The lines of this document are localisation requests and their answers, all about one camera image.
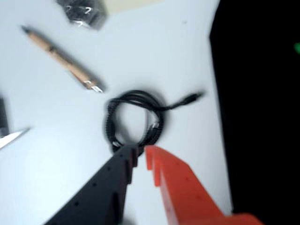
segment black background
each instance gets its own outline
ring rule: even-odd
[[[233,212],[288,224],[298,204],[299,4],[221,0],[210,34]]]

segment metal blade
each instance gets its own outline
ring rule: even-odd
[[[29,131],[29,128],[9,134],[3,138],[0,139],[0,149],[6,146],[7,144],[11,143],[16,138],[20,137],[21,135],[25,134],[27,131]]]

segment plastic packaging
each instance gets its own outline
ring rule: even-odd
[[[105,7],[100,0],[57,0],[71,23],[99,30],[106,20]]]

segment cable plug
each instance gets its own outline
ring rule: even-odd
[[[190,104],[190,103],[196,101],[198,98],[202,97],[203,95],[204,95],[204,92],[199,92],[196,94],[189,95],[180,102],[180,105]]]

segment green light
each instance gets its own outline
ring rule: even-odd
[[[294,49],[295,49],[296,53],[300,54],[300,42],[294,44]]]

